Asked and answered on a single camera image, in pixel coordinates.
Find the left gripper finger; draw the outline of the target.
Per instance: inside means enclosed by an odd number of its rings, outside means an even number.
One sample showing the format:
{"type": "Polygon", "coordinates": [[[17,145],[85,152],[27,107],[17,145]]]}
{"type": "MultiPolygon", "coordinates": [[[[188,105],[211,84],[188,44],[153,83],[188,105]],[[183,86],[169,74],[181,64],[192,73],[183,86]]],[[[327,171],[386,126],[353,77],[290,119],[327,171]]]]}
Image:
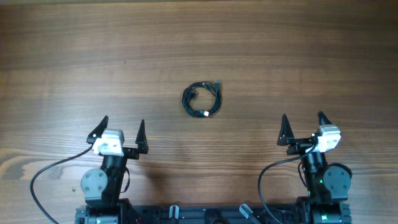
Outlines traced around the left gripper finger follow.
{"type": "Polygon", "coordinates": [[[141,121],[135,143],[137,144],[137,150],[139,151],[140,154],[148,154],[149,146],[146,138],[144,120],[141,121]]]}
{"type": "Polygon", "coordinates": [[[100,138],[101,135],[103,134],[104,130],[108,127],[108,121],[109,121],[109,117],[105,116],[101,122],[99,123],[99,125],[97,125],[97,127],[95,127],[94,130],[92,130],[91,133],[89,133],[86,142],[88,144],[94,144],[97,138],[100,138]]]}

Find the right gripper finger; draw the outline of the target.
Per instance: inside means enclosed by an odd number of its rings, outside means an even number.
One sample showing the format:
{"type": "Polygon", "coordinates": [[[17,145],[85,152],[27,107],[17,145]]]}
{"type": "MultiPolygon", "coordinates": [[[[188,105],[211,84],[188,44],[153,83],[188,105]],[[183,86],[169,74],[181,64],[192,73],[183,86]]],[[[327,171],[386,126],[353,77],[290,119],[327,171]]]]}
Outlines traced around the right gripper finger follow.
{"type": "Polygon", "coordinates": [[[326,117],[323,111],[318,112],[318,122],[320,126],[332,124],[332,122],[326,117]]]}
{"type": "Polygon", "coordinates": [[[295,137],[290,126],[289,120],[286,114],[282,115],[281,127],[279,132],[279,137],[277,139],[278,146],[287,146],[293,144],[295,137]]]}

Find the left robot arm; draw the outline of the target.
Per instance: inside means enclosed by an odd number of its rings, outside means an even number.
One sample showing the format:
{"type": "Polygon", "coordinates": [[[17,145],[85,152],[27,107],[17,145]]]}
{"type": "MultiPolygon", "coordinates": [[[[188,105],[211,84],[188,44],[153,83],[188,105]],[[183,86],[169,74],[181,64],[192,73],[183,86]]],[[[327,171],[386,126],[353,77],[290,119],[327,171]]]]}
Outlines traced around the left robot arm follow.
{"type": "Polygon", "coordinates": [[[86,141],[95,154],[103,157],[98,169],[90,169],[81,178],[81,189],[85,194],[86,207],[76,211],[75,223],[122,224],[140,223],[141,217],[126,198],[120,199],[123,178],[129,174],[127,161],[138,160],[149,151],[145,121],[141,121],[136,147],[124,146],[124,133],[120,129],[108,128],[109,118],[102,121],[89,133],[86,141]]]}

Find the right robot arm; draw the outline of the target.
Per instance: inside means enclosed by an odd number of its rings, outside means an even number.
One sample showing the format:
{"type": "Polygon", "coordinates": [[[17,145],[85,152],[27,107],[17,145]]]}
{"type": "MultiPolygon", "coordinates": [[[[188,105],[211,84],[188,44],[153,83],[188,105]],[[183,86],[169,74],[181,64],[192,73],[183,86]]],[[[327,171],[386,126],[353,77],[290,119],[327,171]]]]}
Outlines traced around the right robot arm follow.
{"type": "Polygon", "coordinates": [[[277,145],[287,146],[287,155],[300,156],[307,197],[296,202],[299,223],[352,222],[348,199],[352,171],[340,163],[329,164],[326,152],[334,149],[341,131],[323,112],[318,113],[319,127],[309,138],[295,138],[286,115],[282,116],[277,145]]]}

